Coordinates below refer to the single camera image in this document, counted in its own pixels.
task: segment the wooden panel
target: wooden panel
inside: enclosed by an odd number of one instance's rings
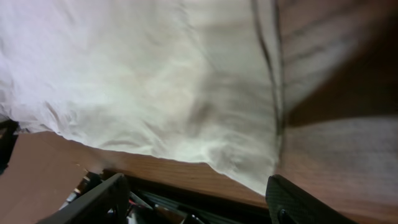
[[[37,223],[56,212],[86,172],[69,156],[22,135],[0,176],[0,223]]]
[[[261,207],[266,206],[263,196],[225,175],[216,173],[207,164],[188,164],[151,156],[93,149],[77,142],[67,141],[54,133],[34,135],[52,147],[67,152],[75,163],[93,172],[113,169],[134,177],[187,190]]]
[[[398,2],[279,2],[277,172],[357,222],[398,223]]]

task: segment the white fabric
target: white fabric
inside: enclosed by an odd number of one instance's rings
[[[0,0],[0,51],[1,113],[22,128],[265,193],[275,99],[250,1]]]

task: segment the black object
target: black object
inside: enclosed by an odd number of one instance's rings
[[[123,174],[115,174],[39,224],[127,223],[129,186]]]
[[[281,175],[268,178],[266,201],[273,224],[354,224]]]
[[[355,223],[280,175],[268,180],[269,211],[108,170],[101,177],[107,180],[99,184],[95,179],[99,185],[39,224],[126,223],[129,203],[135,205],[133,212],[138,224],[170,224],[158,208],[182,215],[183,224]]]
[[[95,174],[93,172],[89,172],[86,174],[86,177],[80,182],[78,189],[80,190],[79,194],[76,194],[76,199],[84,195],[85,193],[93,190],[96,186],[102,184],[101,176]]]
[[[18,123],[15,121],[7,120],[0,123],[0,131],[2,131],[0,137],[0,175],[8,167],[12,150],[18,138],[18,135],[14,134],[17,128]]]
[[[104,170],[103,177],[106,179],[114,174],[110,170]],[[131,192],[143,199],[151,207],[158,205],[175,213],[194,216],[196,221],[200,220],[197,223],[271,224],[271,218],[266,208],[204,195],[135,177],[126,176],[126,178]],[[185,221],[186,223],[194,222],[191,218],[187,218]]]

